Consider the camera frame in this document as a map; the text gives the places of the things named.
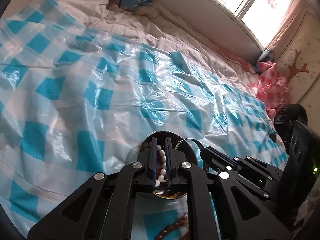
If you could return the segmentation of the round metal tin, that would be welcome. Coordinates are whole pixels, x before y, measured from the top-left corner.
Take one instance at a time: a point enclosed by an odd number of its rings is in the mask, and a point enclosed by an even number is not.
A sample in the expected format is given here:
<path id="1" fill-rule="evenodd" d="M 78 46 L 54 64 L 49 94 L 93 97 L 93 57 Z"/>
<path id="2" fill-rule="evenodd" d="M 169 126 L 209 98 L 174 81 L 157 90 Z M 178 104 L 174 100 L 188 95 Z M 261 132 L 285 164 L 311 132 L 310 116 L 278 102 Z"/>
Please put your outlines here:
<path id="1" fill-rule="evenodd" d="M 147 135 L 147 137 L 144 138 L 144 140 L 140 143 L 140 146 L 138 148 L 137 156 L 139 152 L 147 150 L 151 146 L 152 137 L 155 137 L 157 139 L 157 163 L 156 163 L 155 190 L 152 192 L 138 192 L 138 189 L 137 189 L 137 177 L 139 176 L 139 171 L 138 171 L 132 182 L 132 188 L 134 189 L 134 193 L 139 194 L 141 196 L 149 196 L 151 198 L 161 198 L 161 199 L 167 199 L 167 200 L 179 199 L 184 197 L 187 194 L 187 191 L 169 190 L 169 183 L 167 179 L 167 161 L 165 156 L 166 155 L 165 139 L 167 137 L 171 137 L 173 148 L 175 150 L 183 152 L 186 158 L 186 162 L 190 163 L 191 165 L 198 164 L 194 150 L 187 143 L 187 141 L 183 139 L 181 136 L 169 131 L 157 131 L 157 132 L 152 132 L 151 134 Z"/>

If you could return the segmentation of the black plastic bag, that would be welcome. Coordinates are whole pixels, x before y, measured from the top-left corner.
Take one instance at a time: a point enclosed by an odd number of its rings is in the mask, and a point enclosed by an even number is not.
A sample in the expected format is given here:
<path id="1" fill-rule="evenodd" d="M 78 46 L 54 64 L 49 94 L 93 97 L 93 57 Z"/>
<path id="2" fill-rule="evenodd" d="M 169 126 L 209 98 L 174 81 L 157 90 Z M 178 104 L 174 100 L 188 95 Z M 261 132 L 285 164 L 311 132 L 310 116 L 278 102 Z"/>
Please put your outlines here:
<path id="1" fill-rule="evenodd" d="M 274 118 L 274 127 L 286 148 L 289 147 L 295 121 L 308 124 L 305 108 L 300 104 L 289 104 L 282 107 Z"/>

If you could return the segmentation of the blue white checkered plastic sheet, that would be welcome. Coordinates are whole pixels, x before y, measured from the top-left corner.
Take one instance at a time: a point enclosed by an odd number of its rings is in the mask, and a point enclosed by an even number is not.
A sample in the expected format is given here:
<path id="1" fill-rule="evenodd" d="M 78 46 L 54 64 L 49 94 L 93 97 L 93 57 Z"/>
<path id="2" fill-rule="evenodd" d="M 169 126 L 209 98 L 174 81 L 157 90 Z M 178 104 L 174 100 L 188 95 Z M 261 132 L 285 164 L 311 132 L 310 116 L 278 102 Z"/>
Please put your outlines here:
<path id="1" fill-rule="evenodd" d="M 26 236 L 92 174 L 134 162 L 154 131 L 284 168 L 283 143 L 249 87 L 257 83 L 33 0 L 1 20 L 1 206 Z"/>

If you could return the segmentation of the pink striped bed sheet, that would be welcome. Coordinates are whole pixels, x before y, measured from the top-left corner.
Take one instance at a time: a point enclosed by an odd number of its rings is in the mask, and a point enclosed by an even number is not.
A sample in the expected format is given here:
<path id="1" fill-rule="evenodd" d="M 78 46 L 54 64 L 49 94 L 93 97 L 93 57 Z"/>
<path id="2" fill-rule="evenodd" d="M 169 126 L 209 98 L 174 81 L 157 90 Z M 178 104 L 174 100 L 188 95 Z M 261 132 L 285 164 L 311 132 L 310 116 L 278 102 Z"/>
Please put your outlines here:
<path id="1" fill-rule="evenodd" d="M 256 76 L 249 63 L 212 44 L 159 3 L 129 12 L 120 9 L 113 0 L 55 2 L 87 28 L 121 35 L 167 52 L 179 51 L 197 67 L 219 76 L 243 79 Z"/>

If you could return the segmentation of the pink window curtain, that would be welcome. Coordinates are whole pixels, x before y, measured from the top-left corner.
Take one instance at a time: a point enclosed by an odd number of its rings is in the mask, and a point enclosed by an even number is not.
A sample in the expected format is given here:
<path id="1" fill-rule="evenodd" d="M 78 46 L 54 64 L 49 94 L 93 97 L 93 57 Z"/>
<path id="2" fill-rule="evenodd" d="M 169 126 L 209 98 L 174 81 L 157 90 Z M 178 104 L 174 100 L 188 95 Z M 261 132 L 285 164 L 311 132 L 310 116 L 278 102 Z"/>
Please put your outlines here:
<path id="1" fill-rule="evenodd" d="M 258 61 L 276 62 L 280 58 L 298 31 L 307 7 L 305 0 L 293 0 L 276 35 L 264 49 Z"/>

